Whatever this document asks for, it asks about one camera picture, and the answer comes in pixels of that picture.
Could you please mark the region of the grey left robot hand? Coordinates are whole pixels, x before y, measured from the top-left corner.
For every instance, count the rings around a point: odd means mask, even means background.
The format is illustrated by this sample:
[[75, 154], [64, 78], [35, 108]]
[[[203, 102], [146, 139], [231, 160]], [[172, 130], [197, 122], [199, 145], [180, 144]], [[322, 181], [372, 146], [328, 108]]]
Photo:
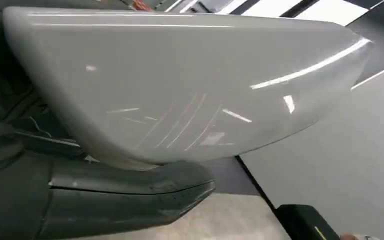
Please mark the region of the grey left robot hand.
[[13, 125], [34, 113], [33, 86], [3, 29], [9, 6], [123, 10], [93, 0], [0, 0], [0, 240], [56, 240], [168, 225], [215, 189], [203, 165], [180, 161], [142, 171], [72, 156], [68, 146], [26, 142]]

